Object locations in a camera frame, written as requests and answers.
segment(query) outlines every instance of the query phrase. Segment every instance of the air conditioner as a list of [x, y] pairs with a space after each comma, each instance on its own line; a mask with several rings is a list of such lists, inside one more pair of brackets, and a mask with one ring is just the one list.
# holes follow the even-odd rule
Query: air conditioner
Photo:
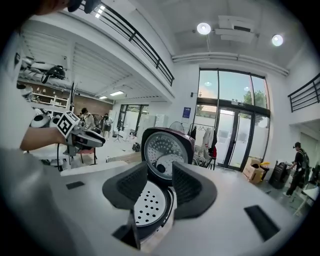
[[255, 22], [248, 18], [236, 16], [218, 16], [219, 28], [214, 30], [221, 40], [237, 41], [250, 44], [254, 39]]

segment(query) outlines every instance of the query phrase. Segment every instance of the blue sign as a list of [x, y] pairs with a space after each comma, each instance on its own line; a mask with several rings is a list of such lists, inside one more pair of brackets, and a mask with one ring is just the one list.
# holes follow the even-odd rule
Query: blue sign
[[190, 118], [191, 107], [184, 107], [183, 109], [183, 118]]

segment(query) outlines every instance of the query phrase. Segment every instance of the black railing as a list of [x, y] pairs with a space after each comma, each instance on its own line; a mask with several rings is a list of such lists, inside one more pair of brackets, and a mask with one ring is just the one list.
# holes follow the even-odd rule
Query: black railing
[[304, 86], [288, 95], [291, 112], [320, 103], [320, 73]]
[[[84, 10], [83, 3], [81, 4], [80, 9]], [[92, 14], [94, 16], [98, 14], [100, 21], [113, 28], [135, 47], [139, 48], [143, 55], [152, 63], [152, 65], [155, 66], [155, 68], [161, 73], [165, 80], [167, 80], [170, 86], [172, 86], [175, 78], [167, 65], [164, 63], [155, 49], [150, 45], [150, 43], [143, 37], [143, 35], [141, 35], [139, 31], [136, 30], [124, 17], [104, 3], [101, 3], [101, 5], [99, 5], [99, 7], [92, 12]]]

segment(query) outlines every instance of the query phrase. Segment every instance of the perforated steamer basket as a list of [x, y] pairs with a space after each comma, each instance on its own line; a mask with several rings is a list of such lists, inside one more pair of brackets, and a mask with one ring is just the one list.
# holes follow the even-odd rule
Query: perforated steamer basket
[[167, 209], [167, 200], [163, 191], [148, 181], [139, 199], [134, 205], [134, 218], [137, 227], [151, 225], [160, 220]]

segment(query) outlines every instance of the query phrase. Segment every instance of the man with backpack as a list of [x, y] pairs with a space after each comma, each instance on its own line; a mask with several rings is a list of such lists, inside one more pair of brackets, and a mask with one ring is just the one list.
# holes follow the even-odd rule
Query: man with backpack
[[287, 192], [283, 192], [286, 197], [291, 197], [300, 182], [305, 183], [303, 180], [304, 175], [309, 176], [309, 157], [307, 153], [301, 148], [301, 143], [296, 142], [293, 147], [297, 152], [295, 154], [294, 163], [289, 167], [292, 170], [296, 166], [296, 171], [293, 174], [291, 186]]

